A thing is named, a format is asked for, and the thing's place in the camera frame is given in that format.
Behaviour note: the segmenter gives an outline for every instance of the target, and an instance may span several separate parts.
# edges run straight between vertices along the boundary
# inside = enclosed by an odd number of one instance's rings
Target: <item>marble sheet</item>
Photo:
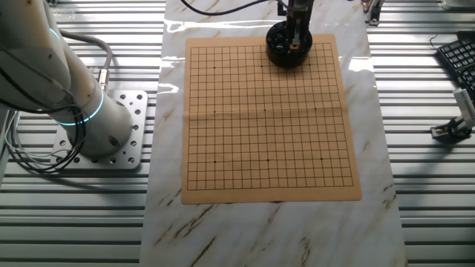
[[[228,10],[241,1],[193,1]],[[359,1],[315,0],[310,31],[335,34],[362,200],[183,205],[185,40],[265,36],[274,1],[226,16],[202,16],[168,0],[157,95],[141,266],[404,266],[396,192]]]

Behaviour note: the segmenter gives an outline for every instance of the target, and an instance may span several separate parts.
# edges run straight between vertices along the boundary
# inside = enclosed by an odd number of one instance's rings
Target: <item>black keyboard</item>
[[[475,39],[462,39],[437,49],[437,58],[475,99]]]

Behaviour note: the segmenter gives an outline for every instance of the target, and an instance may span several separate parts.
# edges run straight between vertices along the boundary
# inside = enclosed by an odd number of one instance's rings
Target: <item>robotic arm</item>
[[[43,0],[0,1],[0,103],[9,109],[43,111],[76,136],[86,127],[80,153],[112,154],[127,142],[132,118],[102,90],[63,39]],[[78,121],[70,108],[78,107]]]

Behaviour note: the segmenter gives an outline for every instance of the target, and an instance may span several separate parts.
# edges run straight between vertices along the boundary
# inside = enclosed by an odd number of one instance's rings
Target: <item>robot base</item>
[[[133,120],[131,136],[116,153],[96,159],[79,154],[65,170],[132,170],[140,166],[148,95],[142,90],[110,90],[109,95],[131,112]],[[71,144],[65,129],[58,127],[53,152],[64,149],[71,149]],[[56,155],[65,156],[66,151],[58,152]],[[56,161],[56,157],[52,157],[51,162],[53,161]]]

